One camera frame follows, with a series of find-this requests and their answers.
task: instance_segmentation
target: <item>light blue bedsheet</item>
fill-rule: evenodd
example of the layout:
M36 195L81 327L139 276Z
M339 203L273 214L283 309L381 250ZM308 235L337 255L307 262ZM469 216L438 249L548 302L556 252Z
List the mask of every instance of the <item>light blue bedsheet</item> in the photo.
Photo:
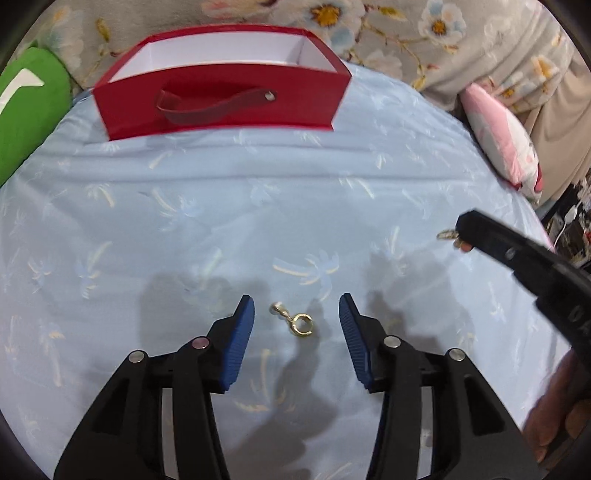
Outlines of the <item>light blue bedsheet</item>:
M566 344L509 270L436 235L475 207L543 229L459 122L351 69L334 132L107 142L91 97L2 188L0 408L48 475L130 351L176 351L244 293L255 327L214 399L233 480L365 477L381 397L355 378L344 292L418 349L466 350L523 422ZM276 301L314 335L291 335Z

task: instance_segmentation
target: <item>keychain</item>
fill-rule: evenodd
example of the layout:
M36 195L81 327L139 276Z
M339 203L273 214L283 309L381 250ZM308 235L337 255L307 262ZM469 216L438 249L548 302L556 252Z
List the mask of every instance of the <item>keychain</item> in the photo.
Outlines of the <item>keychain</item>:
M453 246L462 250L463 252L469 252L473 246L463 242L460 239L460 235L455 230L444 230L437 234L437 240L453 240Z
M283 304L280 301L277 301L273 305L271 305L271 313L282 316L289 324L292 333L296 336L307 337L308 335L312 335L314 321L312 320L312 317L307 313L297 313L292 318L290 313L287 311L287 309L283 306ZM297 327L298 320L303 320L304 322L306 322L308 324L308 330L305 330L303 332L299 330Z

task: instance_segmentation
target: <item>white cable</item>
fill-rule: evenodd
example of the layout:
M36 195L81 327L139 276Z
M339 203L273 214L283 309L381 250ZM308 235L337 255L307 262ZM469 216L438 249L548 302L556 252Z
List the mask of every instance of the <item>white cable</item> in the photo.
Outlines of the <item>white cable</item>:
M560 240L560 237L562 236L562 234L564 233L564 231L566 230L566 225L567 223L564 223L564 226L562 227L562 230L560 231L560 233L558 234L558 236L556 237L556 241L554 242L554 248L556 248L556 245L558 245L558 240Z
M560 240L560 237L562 236L562 234L566 230L566 226L573 223L574 219L577 218L578 212L579 212L579 205L573 205L570 208L570 210L568 212L566 212L566 215L564 216L564 225L562 227L562 230L560 231L560 233L556 237L556 241L554 241L554 248L556 248L556 245L558 245L558 240Z

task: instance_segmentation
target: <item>red paper box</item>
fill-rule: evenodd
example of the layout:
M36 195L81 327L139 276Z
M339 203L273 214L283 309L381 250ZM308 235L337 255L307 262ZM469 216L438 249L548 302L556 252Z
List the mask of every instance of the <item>red paper box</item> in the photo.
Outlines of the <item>red paper box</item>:
M208 25L148 37L93 94L111 140L211 127L331 129L350 78L306 30Z

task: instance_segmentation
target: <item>jump ring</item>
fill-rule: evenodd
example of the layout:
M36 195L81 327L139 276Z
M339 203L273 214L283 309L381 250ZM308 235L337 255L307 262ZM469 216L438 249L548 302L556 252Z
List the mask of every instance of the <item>jump ring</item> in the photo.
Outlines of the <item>jump ring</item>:
M308 324L309 330L302 332L298 329L297 321L300 319ZM298 337L307 337L308 335L312 335L312 328L314 328L314 321L312 320L312 317L307 313L298 313L290 320L290 329Z

